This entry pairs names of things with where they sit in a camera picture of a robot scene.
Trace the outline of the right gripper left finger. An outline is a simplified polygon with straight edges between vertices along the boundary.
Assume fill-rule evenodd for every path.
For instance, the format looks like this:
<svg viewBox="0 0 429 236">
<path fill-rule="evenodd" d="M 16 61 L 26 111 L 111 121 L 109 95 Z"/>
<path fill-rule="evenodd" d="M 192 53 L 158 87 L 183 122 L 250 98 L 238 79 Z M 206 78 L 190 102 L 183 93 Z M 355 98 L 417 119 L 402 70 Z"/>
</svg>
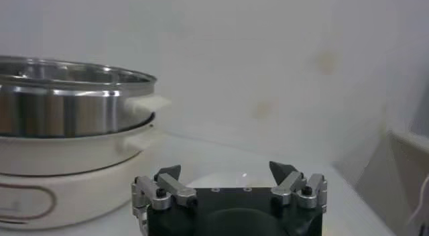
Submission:
<svg viewBox="0 0 429 236">
<path fill-rule="evenodd" d="M 131 184 L 132 213 L 143 217 L 151 207 L 155 211 L 166 211 L 173 204 L 195 209 L 197 191 L 178 181 L 181 165 L 161 168 L 153 178 L 137 176 Z"/>
</svg>

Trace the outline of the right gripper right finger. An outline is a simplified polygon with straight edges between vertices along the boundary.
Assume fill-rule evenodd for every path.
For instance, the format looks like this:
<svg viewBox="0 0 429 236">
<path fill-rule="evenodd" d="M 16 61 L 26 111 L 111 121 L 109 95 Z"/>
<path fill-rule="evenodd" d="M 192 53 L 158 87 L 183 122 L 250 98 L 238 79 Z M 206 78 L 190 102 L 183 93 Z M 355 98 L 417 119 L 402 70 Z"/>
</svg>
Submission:
<svg viewBox="0 0 429 236">
<path fill-rule="evenodd" d="M 294 201 L 301 209 L 326 212 L 328 182 L 323 174 L 312 174 L 306 178 L 293 165 L 274 161 L 269 162 L 269 169 L 276 183 L 271 194 L 282 206 Z"/>
</svg>

